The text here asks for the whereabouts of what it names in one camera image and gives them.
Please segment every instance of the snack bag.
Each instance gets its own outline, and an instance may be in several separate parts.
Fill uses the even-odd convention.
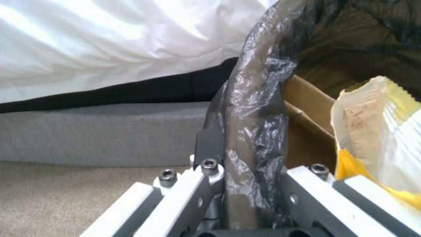
[[[335,177],[364,175],[421,210],[421,104],[378,76],[332,106]]]

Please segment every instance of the white bedding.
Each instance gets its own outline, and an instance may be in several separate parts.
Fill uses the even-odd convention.
[[[273,3],[0,0],[0,103],[218,65]]]

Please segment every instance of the brown cardboard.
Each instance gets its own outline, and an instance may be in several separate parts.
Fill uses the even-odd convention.
[[[289,113],[286,166],[321,163],[333,171],[336,153],[330,108],[335,100],[298,76],[284,85],[283,94]]]

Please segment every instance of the grey bed base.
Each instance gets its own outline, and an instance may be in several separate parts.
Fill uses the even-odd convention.
[[[0,160],[187,165],[208,102],[117,104],[0,114]]]

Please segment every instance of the beige carpet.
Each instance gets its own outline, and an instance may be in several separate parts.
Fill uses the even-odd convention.
[[[79,236],[134,182],[151,184],[161,169],[0,162],[0,236]]]

